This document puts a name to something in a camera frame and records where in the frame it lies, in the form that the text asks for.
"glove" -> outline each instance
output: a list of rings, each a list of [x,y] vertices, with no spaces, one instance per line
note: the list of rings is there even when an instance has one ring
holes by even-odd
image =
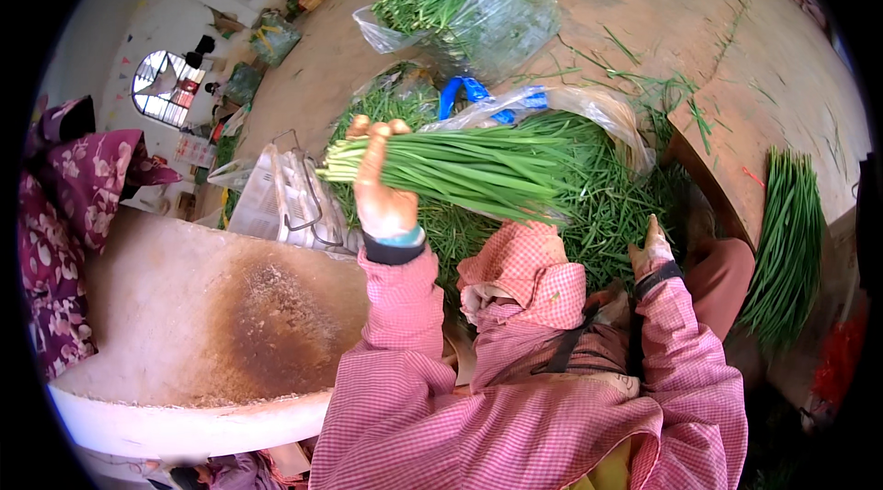
[[[631,269],[635,273],[636,283],[675,259],[671,253],[671,246],[665,239],[665,233],[659,228],[656,215],[650,215],[644,248],[639,249],[637,246],[629,244],[629,259],[631,260]]]
[[[381,184],[387,140],[394,133],[411,129],[402,120],[371,125],[365,115],[357,115],[346,131],[346,138],[368,135],[368,147],[353,182],[356,211],[362,231],[381,245],[410,247],[425,240],[425,232],[417,224],[417,194]]]

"checkered sleeve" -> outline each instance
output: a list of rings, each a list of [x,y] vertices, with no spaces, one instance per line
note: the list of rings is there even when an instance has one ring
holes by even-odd
[[[680,278],[658,284],[637,306],[646,396],[663,411],[659,462],[648,487],[735,489],[748,449],[742,375],[721,341],[693,313]]]
[[[449,395],[457,377],[441,362],[438,259],[427,247],[407,264],[388,266],[370,262],[363,248],[359,265],[367,273],[371,308],[363,340],[340,358],[310,487],[393,487],[375,481],[396,476],[413,487],[428,487],[415,480],[455,472],[451,462],[457,458],[440,446],[457,432],[457,423],[426,423],[436,408],[434,398]],[[408,454],[391,451],[398,441],[408,442]],[[440,456],[433,455],[435,449]],[[408,460],[421,454],[426,464],[414,473]],[[401,475],[393,471],[409,468]]]
[[[438,257],[429,247],[401,266],[371,262],[363,248],[359,266],[368,279],[371,309],[362,339],[374,349],[413,351],[427,358],[442,357],[442,299],[435,284]]]

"floral blanket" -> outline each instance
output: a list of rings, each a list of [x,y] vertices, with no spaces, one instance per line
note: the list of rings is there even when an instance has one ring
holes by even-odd
[[[94,131],[89,96],[46,110],[28,130],[18,181],[21,280],[48,381],[97,352],[85,318],[84,248],[102,253],[121,199],[181,179],[148,155],[142,131]]]

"white wall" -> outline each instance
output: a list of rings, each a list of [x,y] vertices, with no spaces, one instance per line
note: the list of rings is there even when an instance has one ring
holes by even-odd
[[[49,96],[49,106],[91,95],[99,131],[121,128],[144,131],[148,152],[169,159],[171,167],[190,180],[170,187],[166,197],[174,202],[178,192],[193,191],[190,166],[172,160],[178,130],[149,119],[135,109],[130,97],[135,69],[153,51],[166,50],[179,55],[192,51],[203,34],[215,38],[212,55],[225,57],[237,52],[235,57],[241,58],[241,52],[247,51],[248,32],[239,32],[230,40],[224,40],[209,26],[213,19],[206,6],[235,12],[239,21],[250,26],[262,8],[284,4],[285,0],[81,0],[62,34],[41,93]],[[229,74],[233,64],[227,64],[225,74]],[[220,76],[209,73],[203,82]],[[201,88],[187,121],[210,120],[212,104]],[[157,194],[158,187],[144,187],[127,204],[150,209],[140,200],[154,200]]]

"white plastic crate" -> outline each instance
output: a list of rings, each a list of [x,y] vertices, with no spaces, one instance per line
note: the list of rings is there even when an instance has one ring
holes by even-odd
[[[280,154],[272,143],[264,147],[228,231],[329,253],[358,253],[361,233],[347,230],[334,195],[316,177],[312,159],[302,155]]]

